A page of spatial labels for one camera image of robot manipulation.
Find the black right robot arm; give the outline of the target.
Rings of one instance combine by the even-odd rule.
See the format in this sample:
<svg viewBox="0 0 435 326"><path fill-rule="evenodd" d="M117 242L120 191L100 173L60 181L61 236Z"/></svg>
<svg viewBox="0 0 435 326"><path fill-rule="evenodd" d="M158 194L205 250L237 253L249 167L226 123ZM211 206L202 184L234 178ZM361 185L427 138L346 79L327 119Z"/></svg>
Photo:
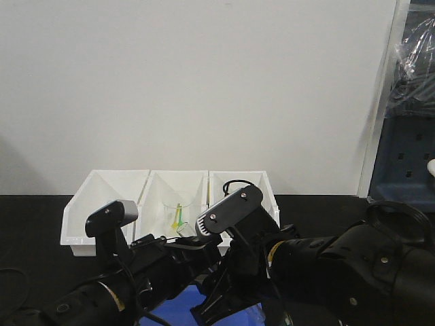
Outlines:
<svg viewBox="0 0 435 326"><path fill-rule="evenodd" d="M232 243L191 312L212 325L263 297L316 304L345 325L434 324L434 235L420 210L375 202L340 236L298 238L263 209L205 215Z"/></svg>

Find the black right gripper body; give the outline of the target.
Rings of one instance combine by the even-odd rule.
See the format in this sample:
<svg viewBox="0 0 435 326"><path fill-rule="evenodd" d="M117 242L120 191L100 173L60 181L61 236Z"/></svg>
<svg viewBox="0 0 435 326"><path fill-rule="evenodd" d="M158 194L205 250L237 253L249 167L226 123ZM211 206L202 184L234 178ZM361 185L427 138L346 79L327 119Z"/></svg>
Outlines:
<svg viewBox="0 0 435 326"><path fill-rule="evenodd" d="M283 303L268 254L278 242L299 238L296 227L289 224L280 229L256 224L232 233L230 248L217 270L200 286L205 300L190 309L197 323L216 323L269 297Z"/></svg>

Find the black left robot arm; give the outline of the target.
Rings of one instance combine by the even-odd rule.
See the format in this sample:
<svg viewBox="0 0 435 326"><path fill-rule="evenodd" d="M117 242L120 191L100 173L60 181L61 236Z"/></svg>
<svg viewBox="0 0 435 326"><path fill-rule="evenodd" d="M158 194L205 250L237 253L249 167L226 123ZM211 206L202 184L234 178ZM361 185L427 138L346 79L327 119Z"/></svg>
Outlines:
<svg viewBox="0 0 435 326"><path fill-rule="evenodd" d="M177 297L221 259L218 235L166 238L148 234L130 246L133 259L85 280L40 309L21 308L2 325L138 325L143 317Z"/></svg>

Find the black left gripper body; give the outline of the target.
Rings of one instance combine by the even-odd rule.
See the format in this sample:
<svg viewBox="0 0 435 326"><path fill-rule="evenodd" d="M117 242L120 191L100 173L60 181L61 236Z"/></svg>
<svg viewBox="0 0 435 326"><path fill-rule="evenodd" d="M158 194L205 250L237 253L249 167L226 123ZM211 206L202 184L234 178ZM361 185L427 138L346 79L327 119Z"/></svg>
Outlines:
<svg viewBox="0 0 435 326"><path fill-rule="evenodd" d="M130 265L141 299L172 299L221 259L221 236L165 238L148 234L134 241Z"/></svg>

